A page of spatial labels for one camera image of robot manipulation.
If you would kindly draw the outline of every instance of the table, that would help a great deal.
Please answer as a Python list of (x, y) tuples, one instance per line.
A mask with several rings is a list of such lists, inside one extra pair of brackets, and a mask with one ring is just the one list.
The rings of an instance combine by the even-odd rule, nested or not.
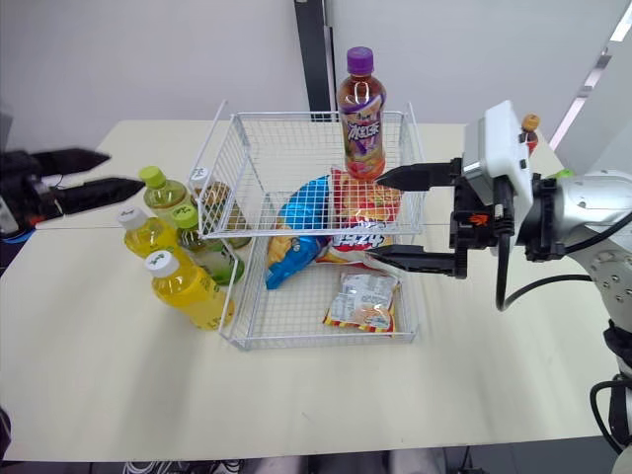
[[(189, 140), (207, 126), (122, 122), (100, 147), (114, 156), (102, 173), (133, 175), (153, 162), (182, 179), (190, 157), (173, 165), (169, 156), (195, 153)], [(461, 125), (421, 131), (429, 160), (460, 154)], [(532, 168), (559, 167), (542, 144)], [(447, 221), (449, 196), (429, 195), (430, 223)], [(9, 459), (219, 459), (598, 434), (588, 393), (616, 364), (590, 284), (548, 285), (499, 313), (496, 259), (471, 252), (467, 280), (417, 279), (427, 312), (410, 345), (246, 353), (153, 296), (115, 212), (42, 226), (0, 279)], [(430, 225), (420, 241), (443, 250), (447, 229)], [(580, 271), (514, 252), (509, 291)]]

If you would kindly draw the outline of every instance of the red snack bag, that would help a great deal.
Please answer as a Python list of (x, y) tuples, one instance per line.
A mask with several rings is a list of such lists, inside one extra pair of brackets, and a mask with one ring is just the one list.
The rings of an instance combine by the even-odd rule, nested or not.
[[(350, 233), (335, 235), (328, 251), (316, 262), (331, 264), (365, 264), (364, 251), (391, 245), (393, 238), (381, 232), (386, 222), (397, 218), (402, 193), (369, 181), (359, 181), (345, 171), (332, 169), (333, 202), (330, 212), (335, 226), (349, 228)], [(356, 234), (354, 228), (370, 228), (371, 234)]]

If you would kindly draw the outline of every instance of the small snack package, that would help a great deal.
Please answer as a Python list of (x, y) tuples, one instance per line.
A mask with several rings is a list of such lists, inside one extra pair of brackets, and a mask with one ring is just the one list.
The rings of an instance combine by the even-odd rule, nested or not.
[(392, 305), (398, 284), (395, 276), (378, 272), (341, 273), (341, 291), (323, 323), (372, 333), (393, 332)]
[[(334, 225), (349, 228), (350, 233), (335, 235), (327, 252), (316, 262), (345, 265), (367, 265), (365, 250), (393, 244), (383, 235), (387, 222), (399, 212), (402, 193), (370, 181), (359, 181), (349, 173), (332, 168), (332, 201), (329, 204)], [(371, 234), (357, 234), (354, 229), (370, 228)]]
[(294, 193), (276, 219), (277, 229), (288, 235), (268, 242), (266, 288), (277, 289), (286, 279), (307, 267), (327, 246), (325, 236), (292, 235), (297, 229), (322, 229), (327, 225), (328, 177), (312, 180)]

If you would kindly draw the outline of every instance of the floor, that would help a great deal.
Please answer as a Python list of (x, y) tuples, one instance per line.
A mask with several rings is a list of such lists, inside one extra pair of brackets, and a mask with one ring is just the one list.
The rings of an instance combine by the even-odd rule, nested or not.
[[(422, 462), (388, 461), (387, 452), (367, 452), (309, 456), (304, 458), (277, 458), (247, 460), (244, 474), (293, 473), (362, 473), (362, 474), (456, 474), (463, 461), (464, 447), (433, 449), (436, 470), (422, 467)], [(601, 437), (583, 437), (553, 441), (521, 442), (473, 446), (471, 465), (489, 474), (609, 474), (615, 454)], [(119, 474), (122, 463), (49, 463), (25, 462), (3, 466), (3, 474)]]

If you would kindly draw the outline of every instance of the white wire basket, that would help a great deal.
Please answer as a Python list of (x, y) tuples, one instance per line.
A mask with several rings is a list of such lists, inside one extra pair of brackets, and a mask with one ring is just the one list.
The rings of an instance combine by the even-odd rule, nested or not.
[[(230, 238), (287, 234), (277, 228), (277, 215), (292, 195), (311, 180), (328, 176), (332, 168), (345, 170), (342, 127), (337, 112), (238, 113), (229, 117), (227, 126), (216, 120), (199, 152), (194, 168), (206, 166), (209, 179), (197, 198), (199, 232), (202, 238)], [(207, 149), (217, 141), (216, 133), (224, 132), (218, 151)], [(405, 113), (382, 114), (382, 137), (386, 168), (423, 161), (421, 141), (412, 107)], [(213, 182), (226, 185), (225, 205), (204, 205)], [(350, 194), (364, 195), (362, 187), (373, 184), (355, 182)], [(346, 218), (337, 215), (332, 190), (329, 189), (329, 211), (324, 224), (303, 225), (292, 235), (349, 234)], [(397, 217), (380, 223), (383, 234), (418, 234), (422, 228), (423, 193), (403, 193)], [(234, 203), (244, 216), (234, 217)], [(372, 234), (370, 226), (356, 227), (353, 234)]]
[(310, 264), (280, 288), (266, 289), (269, 237), (256, 237), (243, 280), (231, 291), (235, 315), (220, 334), (242, 350), (410, 343), (425, 308), (419, 276), (398, 275), (394, 293), (394, 331), (369, 333), (323, 324), (327, 308), (340, 291), (341, 272), (361, 272), (349, 266)]

